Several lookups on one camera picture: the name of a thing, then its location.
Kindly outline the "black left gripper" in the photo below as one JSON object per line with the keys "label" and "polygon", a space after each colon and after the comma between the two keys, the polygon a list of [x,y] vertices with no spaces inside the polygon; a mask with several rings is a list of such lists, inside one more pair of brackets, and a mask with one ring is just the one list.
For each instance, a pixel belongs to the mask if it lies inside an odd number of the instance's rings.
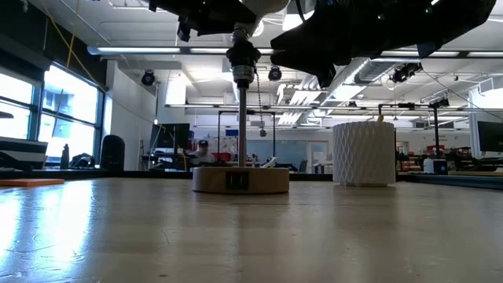
{"label": "black left gripper", "polygon": [[257,16],[239,0],[148,0],[149,10],[168,11],[178,16],[177,36],[188,42],[190,32],[198,36],[211,35],[211,22],[219,32],[231,32],[235,24],[254,24]]}

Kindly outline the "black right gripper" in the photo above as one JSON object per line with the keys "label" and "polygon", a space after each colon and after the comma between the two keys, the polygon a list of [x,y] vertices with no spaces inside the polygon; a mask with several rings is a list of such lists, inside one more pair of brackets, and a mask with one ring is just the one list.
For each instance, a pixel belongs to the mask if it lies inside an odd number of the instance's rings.
{"label": "black right gripper", "polygon": [[313,15],[270,41],[271,62],[314,73],[329,87],[336,65],[415,45],[417,0],[318,0]]}

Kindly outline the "lamp with round wooden base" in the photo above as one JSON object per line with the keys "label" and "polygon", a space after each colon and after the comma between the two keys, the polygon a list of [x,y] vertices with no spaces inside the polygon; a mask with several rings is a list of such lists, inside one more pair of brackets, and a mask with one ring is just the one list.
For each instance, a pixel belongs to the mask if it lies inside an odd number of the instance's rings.
{"label": "lamp with round wooden base", "polygon": [[239,100],[238,165],[236,167],[196,167],[193,190],[198,193],[268,195],[289,191],[289,171],[284,168],[248,167],[247,163],[247,90],[255,78],[260,52],[247,39],[236,39],[226,52]]}

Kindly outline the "white textured cup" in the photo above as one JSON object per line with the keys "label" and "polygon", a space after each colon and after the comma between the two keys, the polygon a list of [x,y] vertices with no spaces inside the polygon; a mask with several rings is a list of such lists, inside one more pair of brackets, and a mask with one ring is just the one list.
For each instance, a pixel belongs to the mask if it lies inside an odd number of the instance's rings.
{"label": "white textured cup", "polygon": [[391,123],[341,123],[332,129],[333,181],[342,186],[395,183],[395,128]]}

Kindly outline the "black computer monitor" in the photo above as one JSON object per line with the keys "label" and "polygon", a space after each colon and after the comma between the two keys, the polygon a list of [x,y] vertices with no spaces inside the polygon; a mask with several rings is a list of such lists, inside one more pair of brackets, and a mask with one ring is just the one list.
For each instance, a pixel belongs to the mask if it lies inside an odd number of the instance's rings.
{"label": "black computer monitor", "polygon": [[164,123],[153,125],[149,143],[150,148],[187,148],[189,145],[189,128],[189,123]]}
{"label": "black computer monitor", "polygon": [[503,153],[503,123],[478,121],[477,127],[480,150]]}

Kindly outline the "person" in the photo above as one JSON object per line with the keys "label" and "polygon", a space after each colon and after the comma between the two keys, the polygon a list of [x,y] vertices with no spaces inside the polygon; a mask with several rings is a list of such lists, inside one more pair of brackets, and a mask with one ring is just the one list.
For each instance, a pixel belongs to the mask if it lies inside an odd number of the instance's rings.
{"label": "person", "polygon": [[207,140],[199,140],[197,150],[189,153],[189,158],[190,163],[193,165],[212,164],[215,162],[215,157],[209,152]]}

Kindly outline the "white box device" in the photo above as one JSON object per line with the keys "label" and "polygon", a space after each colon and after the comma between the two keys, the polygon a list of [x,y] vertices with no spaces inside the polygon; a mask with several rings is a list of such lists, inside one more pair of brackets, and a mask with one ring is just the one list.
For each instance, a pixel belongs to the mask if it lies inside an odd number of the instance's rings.
{"label": "white box device", "polygon": [[424,160],[423,170],[425,174],[447,175],[448,163],[445,159],[427,158]]}

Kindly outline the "black rounded bin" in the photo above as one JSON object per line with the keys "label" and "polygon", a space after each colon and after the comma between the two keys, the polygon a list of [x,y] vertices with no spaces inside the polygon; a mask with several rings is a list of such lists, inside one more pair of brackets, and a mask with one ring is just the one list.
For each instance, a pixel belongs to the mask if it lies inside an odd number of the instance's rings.
{"label": "black rounded bin", "polygon": [[125,143],[117,135],[104,136],[101,148],[100,165],[107,171],[123,171],[125,159]]}

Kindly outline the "large window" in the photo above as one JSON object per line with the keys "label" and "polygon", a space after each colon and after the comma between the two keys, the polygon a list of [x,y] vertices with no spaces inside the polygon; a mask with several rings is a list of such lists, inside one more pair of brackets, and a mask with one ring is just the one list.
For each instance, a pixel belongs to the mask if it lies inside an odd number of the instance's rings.
{"label": "large window", "polygon": [[0,137],[47,144],[46,161],[57,164],[64,147],[69,156],[94,155],[100,146],[103,93],[59,65],[40,81],[0,67]]}

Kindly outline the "black bag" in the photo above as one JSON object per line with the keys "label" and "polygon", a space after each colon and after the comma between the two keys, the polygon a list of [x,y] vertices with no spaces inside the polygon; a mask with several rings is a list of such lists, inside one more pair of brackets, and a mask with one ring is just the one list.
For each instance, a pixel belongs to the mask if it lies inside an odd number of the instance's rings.
{"label": "black bag", "polygon": [[94,169],[95,159],[87,153],[82,153],[72,157],[69,167],[71,169]]}

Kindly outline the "white and black box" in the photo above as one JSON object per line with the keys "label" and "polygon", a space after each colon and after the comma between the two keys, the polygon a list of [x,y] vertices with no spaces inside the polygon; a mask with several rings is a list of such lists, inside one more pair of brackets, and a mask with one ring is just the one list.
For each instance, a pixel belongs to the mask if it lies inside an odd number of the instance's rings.
{"label": "white and black box", "polygon": [[46,162],[48,143],[0,137],[0,168],[40,170]]}

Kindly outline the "orange sticky note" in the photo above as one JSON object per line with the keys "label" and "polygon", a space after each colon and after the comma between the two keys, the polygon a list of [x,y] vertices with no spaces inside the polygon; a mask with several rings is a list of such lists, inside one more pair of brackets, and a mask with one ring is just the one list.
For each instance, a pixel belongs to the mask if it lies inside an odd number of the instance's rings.
{"label": "orange sticky note", "polygon": [[0,179],[0,186],[31,187],[31,186],[51,186],[61,184],[64,184],[64,179],[57,179],[57,178]]}

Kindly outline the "silver ventilation duct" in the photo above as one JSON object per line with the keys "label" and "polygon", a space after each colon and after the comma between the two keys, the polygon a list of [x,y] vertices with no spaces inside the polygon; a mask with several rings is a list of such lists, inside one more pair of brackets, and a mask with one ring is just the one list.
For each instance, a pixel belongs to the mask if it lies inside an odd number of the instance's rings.
{"label": "silver ventilation duct", "polygon": [[294,125],[302,113],[293,106],[307,106],[308,111],[317,107],[323,115],[333,112],[334,107],[349,107],[358,100],[357,95],[364,89],[377,85],[377,81],[391,70],[405,64],[419,64],[419,60],[407,58],[356,58],[348,66],[344,66],[336,78],[329,80],[328,86],[321,86],[314,75],[307,75],[296,86],[288,109],[279,120],[279,125]]}

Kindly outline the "black background rig frame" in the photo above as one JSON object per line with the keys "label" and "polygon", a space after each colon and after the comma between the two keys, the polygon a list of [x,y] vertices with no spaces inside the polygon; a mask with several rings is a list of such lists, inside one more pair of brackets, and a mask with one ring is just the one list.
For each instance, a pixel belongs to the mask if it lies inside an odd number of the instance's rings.
{"label": "black background rig frame", "polygon": [[219,110],[218,111],[218,123],[217,123],[217,131],[218,131],[218,136],[217,136],[217,159],[219,159],[219,154],[220,154],[220,131],[221,131],[221,115],[224,113],[236,113],[238,115],[238,166],[239,167],[245,167],[247,165],[247,124],[246,124],[246,117],[247,116],[253,116],[253,115],[259,115],[260,116],[260,129],[261,129],[261,136],[264,137],[264,132],[265,132],[265,123],[263,122],[263,115],[268,114],[271,115],[273,119],[276,119],[276,113],[275,112],[269,112],[269,111],[263,111],[262,109],[259,110],[253,110],[253,109],[245,109],[245,110]]}

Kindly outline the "black metal rig frame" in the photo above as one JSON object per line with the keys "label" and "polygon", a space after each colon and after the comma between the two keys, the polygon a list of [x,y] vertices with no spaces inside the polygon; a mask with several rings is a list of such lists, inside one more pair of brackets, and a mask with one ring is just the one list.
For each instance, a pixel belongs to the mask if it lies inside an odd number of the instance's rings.
{"label": "black metal rig frame", "polygon": [[[64,180],[84,180],[93,178],[192,179],[193,174],[178,171],[0,171],[0,180],[17,178],[59,178]],[[396,180],[398,182],[462,186],[503,191],[503,177],[501,176],[405,174],[397,175]]]}

